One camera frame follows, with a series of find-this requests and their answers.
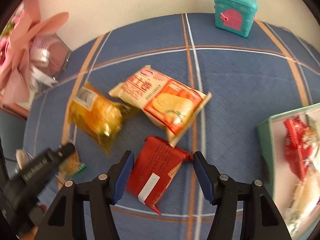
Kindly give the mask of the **green white small biscuit packet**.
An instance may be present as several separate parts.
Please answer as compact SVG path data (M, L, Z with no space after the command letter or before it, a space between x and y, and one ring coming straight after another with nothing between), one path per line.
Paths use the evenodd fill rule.
M58 177L66 180L85 170L86 165L80 160L80 156L76 151L59 166Z

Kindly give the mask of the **red crinkly snack bag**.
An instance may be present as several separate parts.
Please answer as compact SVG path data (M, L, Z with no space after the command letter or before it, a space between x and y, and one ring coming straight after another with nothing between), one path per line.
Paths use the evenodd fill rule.
M287 131L284 157L290 170L302 181L308 174L311 157L316 153L317 134L299 116L288 118L283 123Z

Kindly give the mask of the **small dark red packet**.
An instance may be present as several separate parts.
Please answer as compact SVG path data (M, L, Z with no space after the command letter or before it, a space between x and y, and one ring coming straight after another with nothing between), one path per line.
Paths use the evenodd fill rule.
M133 166L126 191L160 215L158 202L182 164L188 161L194 161L191 153L171 147L160 137L149 136Z

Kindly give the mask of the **yellow clear bread packet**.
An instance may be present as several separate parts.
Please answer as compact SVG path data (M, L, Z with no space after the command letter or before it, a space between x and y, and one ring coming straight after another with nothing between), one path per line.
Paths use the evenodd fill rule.
M124 122L138 113L136 107L111 101L86 82L71 102L68 121L89 135L109 157Z

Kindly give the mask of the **orange white cake snack packet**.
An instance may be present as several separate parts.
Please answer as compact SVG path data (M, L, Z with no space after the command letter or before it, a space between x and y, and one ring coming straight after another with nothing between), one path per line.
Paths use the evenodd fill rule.
M146 65L109 91L113 98L141 109L175 147L212 98Z

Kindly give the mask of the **clear cream bun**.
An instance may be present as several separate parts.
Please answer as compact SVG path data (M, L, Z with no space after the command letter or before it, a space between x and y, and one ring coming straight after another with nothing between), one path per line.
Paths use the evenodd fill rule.
M291 236L297 231L305 217L319 202L319 173L310 171L296 185L292 201L285 211L284 221Z

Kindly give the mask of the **teal shallow cardboard tray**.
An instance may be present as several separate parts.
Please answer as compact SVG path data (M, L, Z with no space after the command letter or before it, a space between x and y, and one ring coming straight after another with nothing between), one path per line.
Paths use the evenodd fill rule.
M258 125L265 187L292 239L308 239L319 222L319 104Z

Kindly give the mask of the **blue plaid tablecloth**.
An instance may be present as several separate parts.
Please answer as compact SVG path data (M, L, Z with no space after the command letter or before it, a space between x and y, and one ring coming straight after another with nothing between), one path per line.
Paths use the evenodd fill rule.
M203 151L220 172L246 183L263 179L257 126L272 115L319 102L319 48L292 32L257 21L242 38L217 29L213 14L164 16L112 30L74 50L59 83L33 101L23 149L34 157L60 144L67 102L82 66L81 85L87 80L110 98L110 89L145 65L212 93L178 147ZM137 158L147 136L166 138L140 112L125 122L108 158L94 140L71 127L86 165L74 177L76 183L106 172L126 150ZM181 167L158 207L162 216L125 192L112 207L120 238L207 238L215 207L203 199L190 163Z

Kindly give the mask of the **pink paper flower bouquet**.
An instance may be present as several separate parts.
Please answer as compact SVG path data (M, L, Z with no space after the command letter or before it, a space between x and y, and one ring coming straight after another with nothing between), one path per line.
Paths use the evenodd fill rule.
M23 10L13 30L8 37L1 39L4 53L1 61L1 104L29 101L31 42L36 36L55 33L68 18L68 12L61 12L41 21L39 0L23 0Z

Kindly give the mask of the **teal toy house box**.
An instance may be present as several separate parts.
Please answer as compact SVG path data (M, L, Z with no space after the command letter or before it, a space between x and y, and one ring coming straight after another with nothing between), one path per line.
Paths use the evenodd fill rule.
M213 0L215 26L247 38L258 10L256 0Z

